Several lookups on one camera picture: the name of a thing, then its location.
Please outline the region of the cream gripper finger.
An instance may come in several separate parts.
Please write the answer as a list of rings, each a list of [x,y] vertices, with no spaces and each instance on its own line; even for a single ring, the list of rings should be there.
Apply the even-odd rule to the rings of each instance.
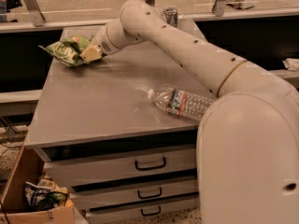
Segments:
[[[87,63],[101,59],[102,50],[97,45],[90,45],[80,53],[80,57]]]

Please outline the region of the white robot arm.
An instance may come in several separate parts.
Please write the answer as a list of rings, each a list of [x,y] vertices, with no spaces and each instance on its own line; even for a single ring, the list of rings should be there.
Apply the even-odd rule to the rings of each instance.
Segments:
[[[217,100],[196,159],[203,224],[299,224],[299,92],[284,79],[129,0],[94,37],[105,54],[149,41]]]

